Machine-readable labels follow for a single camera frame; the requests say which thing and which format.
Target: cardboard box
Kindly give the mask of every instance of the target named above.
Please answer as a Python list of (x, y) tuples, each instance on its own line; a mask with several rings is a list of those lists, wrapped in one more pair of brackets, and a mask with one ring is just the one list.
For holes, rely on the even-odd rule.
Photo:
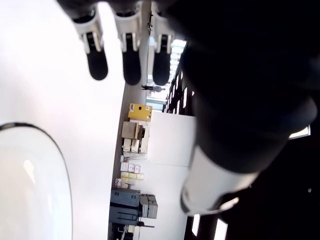
[(122, 171), (122, 172), (121, 172), (121, 177), (122, 177), (122, 178), (129, 178), (129, 172), (127, 172), (127, 171)]
[(141, 174), (141, 173), (140, 173), (140, 174), (137, 174), (137, 175), (136, 175), (136, 179), (137, 179), (137, 180), (144, 180), (144, 179), (145, 179), (145, 175), (144, 175), (144, 174)]
[(136, 184), (136, 180), (135, 179), (128, 179), (128, 184), (130, 185), (135, 185)]
[(132, 163), (128, 164), (128, 172), (134, 173), (135, 172), (135, 165)]
[(135, 173), (129, 173), (129, 178), (130, 179), (137, 179), (137, 174), (135, 174)]
[(127, 177), (121, 177), (121, 179), (122, 179), (122, 184), (128, 184), (129, 178), (127, 178)]

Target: white wall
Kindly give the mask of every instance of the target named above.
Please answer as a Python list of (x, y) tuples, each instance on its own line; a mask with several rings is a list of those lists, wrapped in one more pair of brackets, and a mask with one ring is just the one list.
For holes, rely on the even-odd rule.
[(111, 10), (100, 3), (109, 74), (98, 82), (54, 0), (0, 1), (0, 9), (0, 124), (27, 122), (55, 139), (70, 176), (73, 239), (105, 240), (125, 84)]
[[(182, 240), (187, 216), (180, 207), (180, 192), (189, 172), (194, 144), (196, 119), (191, 116), (153, 112), (150, 124), (148, 157), (135, 160), (141, 166), (144, 180), (137, 180), (134, 189), (154, 194), (158, 203), (156, 219), (142, 218), (140, 240)], [(139, 227), (134, 239), (138, 239)]]

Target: gray box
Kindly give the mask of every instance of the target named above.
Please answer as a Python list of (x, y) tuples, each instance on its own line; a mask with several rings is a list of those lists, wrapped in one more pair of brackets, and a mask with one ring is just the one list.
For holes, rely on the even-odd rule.
[(124, 188), (111, 190), (110, 203), (138, 208), (139, 202), (139, 193), (126, 191)]
[(148, 218), (156, 219), (158, 213), (158, 204), (156, 201), (149, 201)]
[(138, 224), (138, 210), (110, 206), (109, 222), (114, 224), (134, 225)]
[(148, 195), (148, 200), (151, 202), (156, 202), (156, 196), (155, 195)]
[(140, 204), (142, 205), (142, 217), (148, 217), (149, 201), (147, 196), (140, 196)]

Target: window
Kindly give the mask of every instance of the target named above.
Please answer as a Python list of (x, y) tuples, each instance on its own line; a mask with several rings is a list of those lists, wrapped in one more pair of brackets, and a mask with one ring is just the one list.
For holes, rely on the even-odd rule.
[(215, 228), (214, 240), (225, 240), (228, 224), (218, 218)]
[(192, 223), (192, 233), (197, 236), (198, 235), (198, 229), (199, 229), (199, 223), (200, 223), (200, 215), (194, 215), (193, 217), (193, 223)]
[(186, 87), (183, 93), (183, 108), (187, 105), (188, 88)]
[(178, 101), (178, 103), (176, 105), (176, 114), (179, 114), (179, 110), (180, 110), (180, 100)]

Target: yellow box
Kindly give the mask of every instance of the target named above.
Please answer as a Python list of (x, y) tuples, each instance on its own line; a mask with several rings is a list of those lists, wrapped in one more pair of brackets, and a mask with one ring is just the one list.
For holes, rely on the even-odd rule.
[(129, 173), (127, 171), (122, 171), (121, 172), (121, 177), (122, 178), (129, 178)]
[(129, 172), (130, 179), (137, 179), (137, 174)]
[(126, 184), (126, 183), (122, 183), (122, 185), (121, 185), (121, 188), (122, 188), (122, 189), (127, 189), (128, 187), (129, 187), (129, 185)]
[(138, 180), (144, 180), (144, 179), (145, 179), (145, 175), (144, 175), (144, 174), (137, 174), (137, 175), (136, 175), (136, 179), (138, 179)]
[(121, 179), (122, 179), (122, 184), (128, 184), (129, 178), (121, 177)]
[(130, 103), (128, 117), (131, 119), (151, 121), (152, 106)]

